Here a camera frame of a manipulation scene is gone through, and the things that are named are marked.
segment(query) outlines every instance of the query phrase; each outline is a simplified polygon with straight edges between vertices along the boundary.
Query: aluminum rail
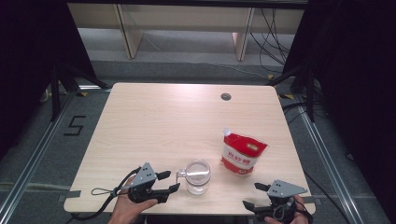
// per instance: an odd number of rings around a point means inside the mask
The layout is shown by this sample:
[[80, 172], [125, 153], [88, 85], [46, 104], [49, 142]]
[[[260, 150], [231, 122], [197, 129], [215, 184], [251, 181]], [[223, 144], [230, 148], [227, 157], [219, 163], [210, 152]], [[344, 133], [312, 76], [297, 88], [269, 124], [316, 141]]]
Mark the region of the aluminum rail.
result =
[[69, 92], [65, 98], [64, 102], [62, 103], [62, 109], [58, 115], [58, 117], [49, 124], [49, 127], [45, 131], [43, 137], [41, 138], [40, 142], [38, 143], [35, 151], [33, 152], [32, 156], [30, 157], [29, 161], [26, 163], [23, 171], [18, 178], [18, 180], [13, 185], [11, 191], [9, 192], [8, 196], [4, 200], [3, 204], [0, 207], [0, 223], [6, 224], [8, 223], [9, 219], [11, 218], [12, 213], [14, 212], [15, 208], [17, 207], [19, 201], [23, 193], [26, 190], [27, 185], [29, 184], [30, 180], [32, 179], [33, 175], [35, 174], [35, 170], [37, 169], [38, 165], [40, 164], [42, 158], [44, 157], [47, 148], [49, 147], [53, 136], [56, 133], [56, 130], [59, 127], [59, 124], [63, 120], [64, 112], [66, 108], [70, 105], [74, 98], [75, 94], [73, 92]]
[[[296, 94], [295, 98], [298, 103], [303, 102], [301, 95]], [[299, 106], [299, 110], [300, 113], [302, 113], [305, 127], [314, 141], [320, 159], [322, 160], [324, 168], [326, 169], [327, 174], [332, 181], [332, 185], [334, 186], [335, 192], [340, 199], [341, 205], [343, 205], [344, 210], [346, 211], [346, 216], [348, 217], [350, 223], [364, 223], [358, 207], [356, 206], [355, 200], [352, 198], [352, 195], [349, 192], [343, 177], [341, 177], [341, 174], [338, 172], [338, 169], [332, 160], [332, 156], [330, 155], [329, 150], [326, 148], [326, 145], [320, 136], [317, 126], [315, 123], [311, 122], [311, 119], [306, 115], [301, 106]]]

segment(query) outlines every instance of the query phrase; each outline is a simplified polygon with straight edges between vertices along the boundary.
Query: red and white bag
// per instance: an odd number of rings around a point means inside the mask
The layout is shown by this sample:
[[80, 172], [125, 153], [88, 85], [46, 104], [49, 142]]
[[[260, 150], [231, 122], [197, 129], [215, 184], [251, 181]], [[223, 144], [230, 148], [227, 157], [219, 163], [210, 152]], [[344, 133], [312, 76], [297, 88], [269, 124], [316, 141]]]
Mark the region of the red and white bag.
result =
[[231, 133], [228, 129], [224, 130], [224, 143], [221, 161], [227, 169], [239, 175], [250, 174], [268, 146], [253, 138]]

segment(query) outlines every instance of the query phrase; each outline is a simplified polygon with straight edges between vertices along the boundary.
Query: black cable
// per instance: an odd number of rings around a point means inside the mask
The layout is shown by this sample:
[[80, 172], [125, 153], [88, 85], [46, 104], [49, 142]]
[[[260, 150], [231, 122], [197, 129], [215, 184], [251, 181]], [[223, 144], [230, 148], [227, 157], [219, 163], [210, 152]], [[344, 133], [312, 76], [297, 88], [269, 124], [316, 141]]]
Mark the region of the black cable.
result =
[[330, 197], [330, 195], [326, 192], [326, 190], [324, 190], [324, 188], [317, 181], [315, 181], [314, 178], [312, 178], [312, 176], [309, 175], [305, 170], [303, 170], [303, 172], [323, 192], [323, 194], [326, 195], [326, 197], [330, 200], [330, 202], [332, 202], [332, 204], [334, 204], [335, 208], [341, 213], [341, 215], [343, 216], [346, 223], [350, 224], [349, 219], [347, 218], [347, 215], [345, 215], [345, 213], [343, 212], [341, 207], [338, 206], [338, 204], [332, 199], [332, 197]]
[[67, 220], [64, 224], [69, 224], [69, 223], [71, 223], [73, 220], [74, 220], [74, 218], [73, 218], [73, 217], [70, 217], [70, 219]]
[[287, 111], [284, 111], [284, 112], [283, 112], [283, 115], [286, 116], [286, 114], [289, 113], [289, 111], [291, 111], [291, 108], [289, 108]]
[[296, 202], [297, 204], [299, 204], [300, 206], [302, 206], [304, 210], [300, 210], [300, 209], [295, 208], [295, 209], [294, 209], [294, 212], [301, 213], [301, 214], [303, 214], [305, 217], [307, 217], [307, 218], [308, 218], [308, 224], [314, 223], [314, 217], [312, 217], [312, 215], [306, 210], [306, 207], [305, 207], [302, 203], [300, 203], [300, 202], [297, 202], [297, 201], [295, 201], [295, 202]]
[[[270, 44], [269, 42], [267, 42], [267, 43], [268, 43], [270, 46], [272, 46], [273, 48], [275, 48], [275, 49], [282, 50], [281, 54], [284, 53], [283, 50], [285, 50], [287, 53], [289, 53], [290, 50], [289, 50], [288, 48], [286, 48], [285, 46], [283, 46], [282, 44], [280, 44], [280, 42], [279, 42], [279, 40], [278, 40], [278, 38], [277, 38], [275, 14], [276, 14], [276, 10], [273, 9], [273, 20], [272, 20], [271, 25], [270, 25], [269, 22], [268, 22], [268, 20], [267, 20], [267, 18], [265, 17], [264, 11], [262, 10], [262, 16], [264, 17], [265, 23], [267, 24], [268, 31], [269, 31], [268, 35], [271, 34], [271, 36], [273, 37], [273, 39], [274, 39], [275, 42], [277, 43], [278, 47], [273, 46], [273, 45]], [[275, 33], [276, 33], [275, 35], [274, 35], [274, 32], [272, 31], [273, 25], [274, 25], [274, 27], [275, 27]]]
[[[96, 190], [98, 190], [98, 189], [99, 189], [99, 190], [102, 190], [102, 191], [104, 191], [104, 192], [102, 192], [102, 193], [93, 193], [94, 191], [96, 191]], [[113, 192], [113, 190], [95, 188], [95, 189], [91, 190], [91, 195], [97, 196], [97, 195], [102, 195], [102, 194], [108, 194], [108, 193], [111, 193], [111, 192]]]
[[253, 39], [255, 40], [255, 42], [257, 43], [257, 45], [261, 48], [260, 49], [260, 56], [259, 56], [259, 60], [260, 60], [260, 65], [262, 66], [263, 69], [265, 69], [268, 72], [273, 72], [273, 73], [281, 73], [280, 71], [275, 71], [275, 70], [271, 70], [269, 68], [266, 68], [263, 64], [262, 64], [262, 51], [263, 51], [263, 47], [262, 45], [256, 40], [256, 38], [254, 37], [254, 35], [252, 33], [250, 33], [250, 35], [253, 37]]
[[298, 117], [300, 117], [303, 113], [306, 113], [306, 110], [305, 111], [303, 111], [303, 112], [301, 112], [300, 114], [298, 114], [296, 117], [294, 117], [292, 120], [290, 120], [289, 122], [288, 122], [288, 124], [291, 124], [295, 119], [297, 119]]
[[291, 105], [285, 105], [282, 107], [282, 110], [286, 110], [286, 109], [292, 109], [296, 106], [300, 106], [300, 105], [305, 105], [305, 103], [295, 103], [295, 104], [291, 104]]
[[253, 37], [254, 41], [257, 43], [257, 45], [259, 45], [259, 47], [262, 49], [262, 51], [264, 51], [265, 53], [268, 54], [268, 56], [270, 56], [272, 59], [274, 59], [275, 61], [277, 61], [278, 63], [284, 65], [284, 63], [282, 61], [280, 61], [276, 56], [274, 56], [270, 51], [268, 51], [268, 49], [266, 49], [264, 47], [264, 44], [260, 44], [259, 41], [257, 41], [257, 39], [254, 37], [253, 33], [250, 33], [250, 35]]
[[125, 177], [123, 178], [123, 180], [120, 182], [120, 184], [119, 184], [116, 188], [114, 188], [114, 189], [112, 190], [112, 192], [110, 193], [110, 195], [108, 195], [108, 198], [106, 199], [106, 201], [103, 203], [102, 207], [101, 207], [96, 213], [94, 213], [93, 215], [87, 216], [87, 217], [79, 217], [78, 214], [73, 214], [73, 213], [72, 213], [72, 214], [71, 214], [72, 218], [75, 219], [75, 220], [78, 220], [78, 221], [86, 221], [86, 220], [92, 219], [92, 218], [97, 217], [97, 216], [99, 216], [100, 214], [102, 214], [103, 211], [105, 211], [105, 209], [106, 209], [106, 207], [108, 206], [108, 204], [111, 202], [111, 200], [113, 200], [113, 198], [115, 198], [115, 197], [117, 197], [117, 196], [119, 195], [119, 194], [118, 194], [118, 191], [122, 188], [122, 186], [123, 186], [123, 184], [125, 183], [125, 181], [126, 181], [129, 177], [131, 177], [131, 175], [137, 174], [137, 172], [139, 172], [140, 168], [141, 168], [141, 167], [138, 167], [138, 168], [132, 170], [131, 173], [129, 173], [127, 176], [125, 176]]
[[314, 110], [314, 114], [315, 114], [316, 116], [322, 118], [322, 119], [329, 119], [328, 117], [323, 117], [323, 116], [319, 115], [318, 113], [315, 112], [315, 110]]
[[270, 36], [270, 34], [268, 33], [266, 37], [264, 37], [264, 34], [262, 34], [262, 38], [264, 39], [264, 43], [267, 43], [269, 46], [271, 46], [274, 49], [278, 49], [277, 46], [274, 46], [273, 44], [271, 44], [270, 42], [268, 42], [268, 37]]

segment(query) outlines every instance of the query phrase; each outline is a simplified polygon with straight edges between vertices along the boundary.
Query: wire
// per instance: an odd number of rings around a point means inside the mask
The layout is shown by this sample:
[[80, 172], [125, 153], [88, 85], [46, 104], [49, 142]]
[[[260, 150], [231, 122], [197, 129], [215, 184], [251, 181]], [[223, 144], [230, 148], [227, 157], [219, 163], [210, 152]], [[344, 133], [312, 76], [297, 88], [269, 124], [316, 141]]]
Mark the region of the wire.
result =
[[[158, 48], [154, 43], [152, 43], [152, 41], [149, 40], [145, 35], [143, 35], [143, 37], [150, 43], [150, 45], [151, 45], [152, 47], [154, 47], [154, 48], [155, 48], [156, 50], [158, 50], [159, 52], [163, 52], [163, 51], [162, 51], [160, 48]], [[176, 62], [176, 63], [192, 63], [192, 62], [187, 62], [187, 61], [184, 61], [184, 60], [174, 60], [174, 59], [171, 59], [171, 58], [169, 58], [169, 57], [167, 57], [167, 56], [165, 56], [165, 55], [163, 55], [163, 57], [164, 57], [165, 59], [171, 61], [171, 62]], [[214, 66], [218, 66], [218, 67], [231, 68], [231, 69], [233, 69], [233, 70], [235, 70], [235, 71], [238, 71], [238, 72], [241, 72], [241, 73], [250, 74], [250, 75], [255, 75], [255, 76], [259, 76], [259, 77], [262, 77], [262, 78], [264, 78], [264, 79], [270, 80], [270, 78], [265, 77], [265, 76], [263, 76], [263, 75], [261, 75], [261, 74], [253, 73], [253, 72], [248, 72], [248, 71], [244, 71], [244, 70], [241, 70], [241, 69], [232, 67], [232, 66], [230, 66], [230, 65], [218, 64], [218, 63], [192, 63], [192, 64], [209, 64], [209, 65], [214, 65]]]
[[[273, 8], [272, 12], [273, 12], [273, 13], [272, 13], [272, 19], [273, 19], [273, 20], [272, 20], [271, 25], [270, 25], [269, 22], [268, 22], [268, 20], [267, 20], [267, 18], [266, 18], [266, 16], [265, 16], [265, 14], [264, 14], [264, 11], [263, 11], [263, 9], [262, 9], [262, 16], [264, 17], [265, 23], [267, 24], [268, 31], [269, 31], [269, 33], [267, 34], [267, 37], [264, 38], [264, 39], [265, 39], [265, 41], [266, 41], [271, 47], [273, 47], [274, 49], [278, 49], [278, 50], [279, 50], [279, 53], [280, 53], [280, 55], [282, 56], [283, 61], [285, 62], [285, 61], [286, 61], [286, 56], [285, 56], [284, 53], [285, 53], [285, 51], [286, 51], [287, 53], [289, 53], [290, 50], [289, 50], [288, 48], [286, 48], [285, 46], [283, 46], [282, 44], [280, 44], [280, 42], [279, 42], [279, 39], [278, 39], [278, 37], [277, 37], [276, 21], [275, 21], [275, 18], [276, 18], [276, 9]], [[275, 40], [275, 42], [276, 42], [276, 44], [277, 44], [277, 47], [274, 46], [274, 45], [272, 45], [272, 44], [270, 44], [270, 43], [267, 41], [269, 34], [271, 34], [271, 36], [272, 36], [273, 39]]]
[[254, 41], [257, 43], [257, 45], [261, 48], [260, 55], [262, 55], [262, 52], [264, 51], [265, 53], [267, 53], [267, 55], [268, 55], [269, 57], [271, 57], [272, 59], [274, 59], [277, 63], [280, 63], [281, 65], [285, 65], [284, 62], [280, 61], [276, 56], [274, 56], [274, 54], [272, 54], [270, 51], [268, 51], [268, 49], [266, 49], [266, 48], [264, 47], [265, 42], [264, 42], [264, 44], [260, 44], [259, 41], [257, 41], [256, 37], [254, 37], [253, 33], [250, 33], [250, 35], [253, 37], [253, 39], [254, 39]]
[[304, 210], [300, 210], [300, 209], [294, 208], [293, 209], [294, 212], [298, 212], [300, 214], [303, 214], [305, 217], [307, 217], [308, 218], [308, 224], [314, 223], [314, 217], [312, 217], [312, 215], [308, 212], [308, 210], [306, 210], [306, 207], [300, 202], [297, 202], [297, 201], [295, 201], [295, 202], [297, 204], [299, 204]]
[[298, 117], [300, 117], [303, 113], [306, 113], [306, 110], [301, 112], [300, 114], [298, 114], [296, 117], [294, 117], [293, 119], [291, 119], [288, 124], [291, 124], [295, 119], [297, 119]]
[[[274, 219], [279, 221], [279, 220], [282, 220], [285, 217], [285, 207], [286, 207], [286, 205], [282, 204], [282, 205], [280, 205], [280, 206], [278, 206], [277, 208], [274, 209], [274, 213], [273, 213]], [[277, 217], [276, 213], [279, 211], [279, 209], [282, 209], [282, 210], [280, 210], [281, 211], [281, 216]]]
[[266, 68], [264, 66], [264, 64], [262, 64], [262, 49], [260, 50], [260, 54], [259, 54], [259, 60], [260, 60], [260, 65], [262, 66], [263, 69], [267, 70], [268, 72], [274, 72], [274, 73], [281, 73], [279, 71], [275, 71], [275, 70], [271, 70], [269, 68]]
[[295, 103], [295, 104], [291, 104], [291, 105], [285, 105], [282, 107], [282, 110], [286, 110], [288, 109], [288, 111], [296, 106], [300, 106], [300, 105], [305, 105], [305, 103]]
[[108, 204], [111, 202], [111, 200], [113, 200], [113, 198], [115, 198], [115, 197], [117, 197], [117, 196], [119, 195], [119, 194], [118, 194], [118, 191], [121, 189], [123, 183], [125, 183], [125, 181], [126, 181], [129, 177], [131, 177], [132, 175], [137, 174], [137, 172], [139, 172], [140, 168], [141, 168], [141, 167], [138, 167], [137, 169], [132, 170], [131, 173], [129, 173], [127, 176], [125, 176], [125, 177], [122, 179], [122, 181], [120, 182], [120, 184], [119, 184], [117, 187], [115, 187], [113, 190], [111, 190], [110, 195], [108, 196], [108, 198], [106, 199], [106, 201], [103, 203], [102, 207], [101, 207], [96, 213], [94, 213], [93, 215], [87, 216], [87, 217], [80, 217], [78, 214], [73, 214], [73, 213], [72, 213], [72, 214], [71, 214], [72, 218], [73, 218], [73, 219], [76, 219], [76, 220], [78, 220], [78, 221], [86, 221], [86, 220], [92, 219], [92, 218], [97, 217], [97, 216], [99, 216], [100, 214], [102, 214], [103, 211], [105, 211], [105, 209], [106, 209], [106, 207], [108, 206]]
[[287, 114], [289, 111], [291, 111], [291, 108], [289, 108], [287, 111], [283, 112], [283, 115], [286, 116], [286, 114]]
[[[102, 190], [104, 192], [102, 192], [102, 193], [93, 193], [96, 190]], [[91, 195], [97, 196], [97, 195], [103, 195], [103, 194], [108, 194], [108, 193], [112, 193], [112, 192], [113, 192], [113, 190], [110, 190], [110, 189], [95, 188], [95, 189], [91, 190]]]
[[73, 220], [74, 220], [74, 218], [73, 218], [73, 217], [70, 217], [70, 219], [67, 220], [64, 224], [69, 224], [69, 223], [72, 222]]
[[328, 117], [324, 117], [324, 116], [319, 115], [318, 113], [315, 112], [315, 110], [314, 110], [314, 114], [315, 114], [316, 116], [322, 118], [322, 119], [329, 119]]
[[309, 175], [305, 170], [303, 170], [304, 174], [323, 192], [324, 195], [334, 204], [335, 208], [340, 212], [340, 214], [343, 216], [344, 220], [346, 221], [347, 224], [350, 224], [349, 219], [347, 218], [347, 215], [343, 212], [340, 206], [330, 197], [330, 195], [324, 190], [324, 188], [317, 182], [315, 181], [314, 178], [312, 178], [311, 175]]

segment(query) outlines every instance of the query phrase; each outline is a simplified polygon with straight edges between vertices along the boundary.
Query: wooden table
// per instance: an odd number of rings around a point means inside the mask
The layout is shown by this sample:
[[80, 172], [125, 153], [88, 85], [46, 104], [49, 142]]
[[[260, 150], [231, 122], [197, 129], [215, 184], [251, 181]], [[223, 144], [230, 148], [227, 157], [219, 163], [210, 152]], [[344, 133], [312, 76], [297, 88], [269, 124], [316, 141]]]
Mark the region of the wooden table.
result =
[[[221, 99], [229, 93], [231, 100]], [[220, 162], [223, 129], [268, 144], [250, 176], [237, 176]], [[254, 183], [275, 179], [309, 189], [276, 91], [267, 86], [118, 83], [110, 93], [68, 198], [68, 212], [95, 212], [107, 195], [92, 196], [94, 188], [113, 189], [133, 169], [148, 161], [155, 172], [171, 176], [154, 189], [176, 183], [176, 171], [194, 159], [211, 167], [209, 190], [201, 196], [186, 190], [147, 214], [253, 215], [242, 201], [268, 206], [265, 192]], [[112, 212], [116, 199], [107, 207]], [[315, 212], [312, 203], [306, 205]]]

